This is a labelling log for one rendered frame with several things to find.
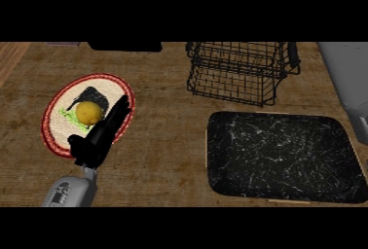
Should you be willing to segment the grey appliance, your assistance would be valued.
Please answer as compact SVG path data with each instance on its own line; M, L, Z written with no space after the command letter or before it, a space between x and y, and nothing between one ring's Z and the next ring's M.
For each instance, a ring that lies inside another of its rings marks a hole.
M320 42L357 140L368 145L368 42Z

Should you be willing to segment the red rimmed oval tray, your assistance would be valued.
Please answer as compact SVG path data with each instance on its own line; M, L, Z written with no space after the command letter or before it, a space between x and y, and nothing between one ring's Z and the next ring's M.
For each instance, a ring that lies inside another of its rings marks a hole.
M85 101L98 104L102 118L107 118L123 95L129 97L132 111L117 131L116 141L126 133L135 112L135 96L126 80L113 74L97 73L80 77L61 88L48 104L40 126L43 143L57 156L73 158L68 137L73 134L85 137L92 131L92 126L79 121L79 104Z

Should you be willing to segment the black marble tray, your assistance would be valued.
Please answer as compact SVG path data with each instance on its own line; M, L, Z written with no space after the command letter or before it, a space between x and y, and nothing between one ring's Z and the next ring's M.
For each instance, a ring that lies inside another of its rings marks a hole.
M324 116L216 112L207 177L225 196L364 203L368 181L342 123Z

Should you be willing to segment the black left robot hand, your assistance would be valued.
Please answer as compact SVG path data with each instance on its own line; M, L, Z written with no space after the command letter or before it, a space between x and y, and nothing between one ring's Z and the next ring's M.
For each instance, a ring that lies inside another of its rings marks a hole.
M68 137L76 165L92 169L100 167L131 111L129 97L125 95L117 101L107 118L98 122L86 137L76 134Z

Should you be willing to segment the yellow squash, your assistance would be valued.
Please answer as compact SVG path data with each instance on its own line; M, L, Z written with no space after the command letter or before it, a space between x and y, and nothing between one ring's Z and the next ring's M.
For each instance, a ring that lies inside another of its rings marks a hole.
M83 101L77 106L79 121L85 125L95 125L102 120L102 108L92 101Z

